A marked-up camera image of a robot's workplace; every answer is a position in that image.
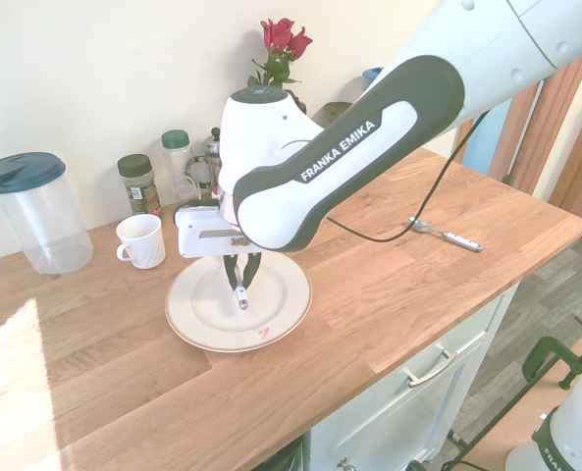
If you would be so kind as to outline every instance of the cabinet door knob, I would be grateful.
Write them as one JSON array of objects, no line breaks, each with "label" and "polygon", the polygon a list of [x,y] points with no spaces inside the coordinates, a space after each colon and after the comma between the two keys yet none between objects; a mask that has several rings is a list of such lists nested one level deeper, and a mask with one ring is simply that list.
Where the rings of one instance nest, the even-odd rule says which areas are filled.
[{"label": "cabinet door knob", "polygon": [[342,468],[343,471],[356,471],[355,466],[347,464],[347,458],[343,458],[339,464],[337,464],[337,468]]}]

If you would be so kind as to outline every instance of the door frame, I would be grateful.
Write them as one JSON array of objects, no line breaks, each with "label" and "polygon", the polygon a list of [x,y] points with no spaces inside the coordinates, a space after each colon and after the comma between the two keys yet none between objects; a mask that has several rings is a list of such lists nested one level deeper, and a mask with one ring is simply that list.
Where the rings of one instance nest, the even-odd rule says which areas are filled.
[{"label": "door frame", "polygon": [[[547,78],[541,90],[540,83],[535,83],[512,98],[490,177],[533,194],[581,80],[582,55]],[[471,121],[461,125],[458,136],[471,126]],[[462,163],[465,147],[456,162]]]},{"label": "door frame", "polygon": [[548,201],[553,206],[561,207],[563,201],[567,197],[572,197],[572,194],[568,194],[570,187],[576,175],[578,174],[579,168],[582,164],[582,128],[576,137],[576,141],[572,147],[572,150],[567,157],[567,161],[563,166],[558,181],[556,182],[553,194]]}]

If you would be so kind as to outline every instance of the white cabinet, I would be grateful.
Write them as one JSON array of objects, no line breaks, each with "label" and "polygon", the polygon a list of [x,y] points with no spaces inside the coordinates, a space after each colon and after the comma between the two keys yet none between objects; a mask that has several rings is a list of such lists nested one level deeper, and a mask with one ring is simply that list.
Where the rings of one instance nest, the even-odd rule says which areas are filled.
[{"label": "white cabinet", "polygon": [[317,424],[310,470],[346,459],[357,471],[397,471],[439,452],[516,288]]}]

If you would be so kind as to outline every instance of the blue lid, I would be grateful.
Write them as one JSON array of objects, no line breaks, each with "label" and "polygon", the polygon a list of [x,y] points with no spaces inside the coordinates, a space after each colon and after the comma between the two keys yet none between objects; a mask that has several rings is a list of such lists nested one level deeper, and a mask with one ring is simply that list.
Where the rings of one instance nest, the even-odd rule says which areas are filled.
[{"label": "blue lid", "polygon": [[66,164],[47,152],[29,152],[0,159],[0,193],[15,193],[53,182]]},{"label": "blue lid", "polygon": [[382,67],[374,67],[373,69],[367,69],[365,72],[362,73],[362,76],[365,77],[366,79],[370,79],[373,81],[383,69],[384,68]]}]

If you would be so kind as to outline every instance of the drawer handle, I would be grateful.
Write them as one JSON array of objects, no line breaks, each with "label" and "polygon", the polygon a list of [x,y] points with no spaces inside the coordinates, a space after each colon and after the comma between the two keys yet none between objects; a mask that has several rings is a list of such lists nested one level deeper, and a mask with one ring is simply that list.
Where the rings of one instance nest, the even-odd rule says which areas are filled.
[{"label": "drawer handle", "polygon": [[438,368],[432,370],[431,372],[429,372],[426,376],[422,376],[421,378],[417,378],[415,375],[413,375],[408,370],[408,368],[404,368],[403,370],[408,375],[408,380],[410,381],[410,383],[408,383],[408,387],[409,388],[416,388],[418,386],[423,385],[424,383],[428,383],[430,380],[432,380],[437,375],[440,375],[441,372],[444,371],[446,368],[448,368],[451,365],[451,363],[456,359],[456,356],[458,355],[458,352],[457,351],[447,351],[447,350],[443,350],[442,351],[442,355],[448,361],[446,361],[446,363],[444,363],[440,367],[438,367]]}]

